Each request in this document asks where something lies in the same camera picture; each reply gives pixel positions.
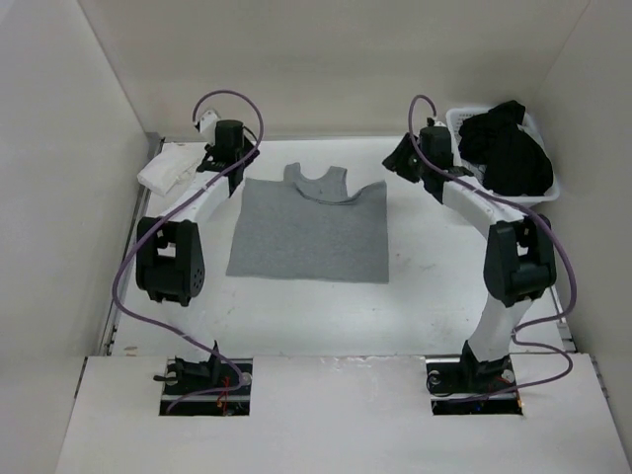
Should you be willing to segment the grey tank top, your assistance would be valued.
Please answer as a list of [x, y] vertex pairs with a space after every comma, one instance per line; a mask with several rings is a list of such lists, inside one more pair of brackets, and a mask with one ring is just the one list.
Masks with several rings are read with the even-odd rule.
[[227, 275], [388, 282], [387, 185], [350, 194], [347, 172], [308, 179], [292, 163], [279, 181], [246, 179]]

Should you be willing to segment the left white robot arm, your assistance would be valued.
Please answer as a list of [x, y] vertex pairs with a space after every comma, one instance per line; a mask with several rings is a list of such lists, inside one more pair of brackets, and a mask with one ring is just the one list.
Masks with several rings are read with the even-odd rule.
[[165, 210], [170, 218], [136, 253], [136, 284], [156, 303], [187, 307], [201, 293], [205, 265], [199, 225], [233, 196], [245, 168], [259, 155], [242, 121], [220, 119], [211, 129], [194, 178]]

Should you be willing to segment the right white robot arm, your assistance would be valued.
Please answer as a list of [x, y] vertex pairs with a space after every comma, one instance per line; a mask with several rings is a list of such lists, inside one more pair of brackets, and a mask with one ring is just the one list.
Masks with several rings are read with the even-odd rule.
[[556, 280], [553, 244], [525, 212], [485, 196], [479, 181], [452, 164], [451, 137], [444, 126], [404, 134], [383, 166], [422, 183], [439, 203], [457, 212], [486, 240], [483, 280], [487, 300], [456, 362], [427, 365], [429, 391], [436, 396], [479, 395], [513, 381], [511, 337], [527, 310]]

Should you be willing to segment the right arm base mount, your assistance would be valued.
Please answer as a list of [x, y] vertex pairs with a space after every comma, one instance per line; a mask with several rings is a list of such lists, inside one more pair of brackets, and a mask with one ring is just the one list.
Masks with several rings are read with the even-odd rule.
[[428, 358], [426, 370], [435, 416], [522, 415], [515, 391], [499, 394], [516, 387], [509, 356], [483, 365], [470, 356]]

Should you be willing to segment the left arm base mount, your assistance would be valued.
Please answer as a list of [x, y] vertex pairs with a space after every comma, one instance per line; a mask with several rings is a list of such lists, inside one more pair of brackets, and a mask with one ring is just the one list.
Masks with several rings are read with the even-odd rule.
[[153, 377], [161, 384], [160, 416], [171, 417], [245, 417], [250, 415], [253, 360], [234, 359], [246, 376], [244, 384], [227, 363], [211, 356], [192, 362], [176, 357], [169, 359], [163, 374]]

